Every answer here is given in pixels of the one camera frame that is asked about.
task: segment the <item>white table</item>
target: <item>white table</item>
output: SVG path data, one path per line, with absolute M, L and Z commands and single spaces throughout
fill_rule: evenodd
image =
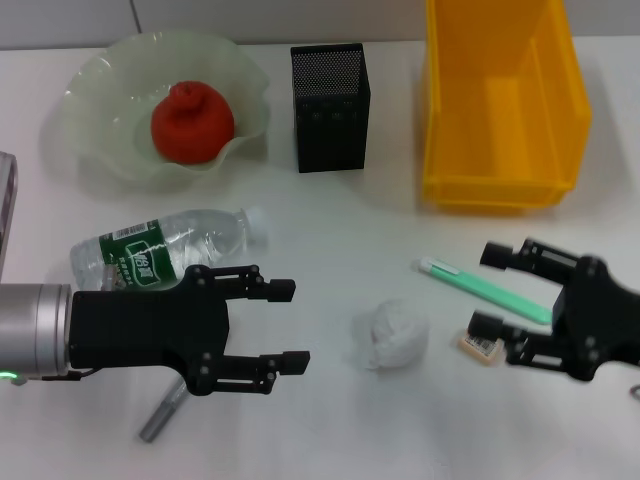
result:
M 312 352 L 306 375 L 279 379 L 270 396 L 190 399 L 151 446 L 135 435 L 174 378 L 168 369 L 1 384 L 2 478 L 637 478 L 640 403 L 627 390 L 640 370 L 605 366 L 583 385 L 481 367 L 451 341 L 475 308 L 503 313 L 409 268 L 437 256 L 551 304 L 557 287 L 478 266 L 486 241 L 519 246 L 533 236 L 598 253 L 640 287 L 640 37 L 576 45 L 594 110 L 578 188 L 557 208 L 517 218 L 416 206 L 422 43 L 366 45 L 366 168 L 307 175 L 296 171 L 289 49 L 247 47 L 272 81 L 265 144 L 169 193 L 101 187 L 65 152 L 56 102 L 96 50 L 0 53 L 0 149 L 17 155 L 20 170 L 4 282 L 73 283 L 67 255 L 79 240 L 189 208 L 260 204 L 274 234 L 268 255 L 250 260 L 298 290 L 290 305 L 233 303 L 227 353 Z M 426 358 L 395 372 L 359 370 L 352 317 L 403 296 L 421 299 L 433 324 Z

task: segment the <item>plastic bottle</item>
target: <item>plastic bottle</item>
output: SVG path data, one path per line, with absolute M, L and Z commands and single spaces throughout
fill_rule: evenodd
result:
M 188 210 L 81 242 L 71 249 L 71 268 L 81 290 L 100 290 L 105 264 L 117 267 L 119 289 L 167 288 L 189 265 L 213 267 L 266 240 L 259 208 Z

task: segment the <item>red ball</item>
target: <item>red ball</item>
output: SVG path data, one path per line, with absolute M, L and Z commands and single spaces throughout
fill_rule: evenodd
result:
M 158 151 L 185 165 L 213 160 L 233 134 L 229 104 L 202 82 L 175 84 L 151 116 L 151 138 Z

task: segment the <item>yellow plastic bin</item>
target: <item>yellow plastic bin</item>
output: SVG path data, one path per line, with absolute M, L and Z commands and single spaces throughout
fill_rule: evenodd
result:
M 562 0 L 427 0 L 424 195 L 482 210 L 573 189 L 591 108 Z

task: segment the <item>black mesh pen holder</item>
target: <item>black mesh pen holder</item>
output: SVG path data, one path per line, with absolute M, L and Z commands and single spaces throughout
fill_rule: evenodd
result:
M 364 168 L 369 79 L 362 44 L 294 47 L 300 173 Z

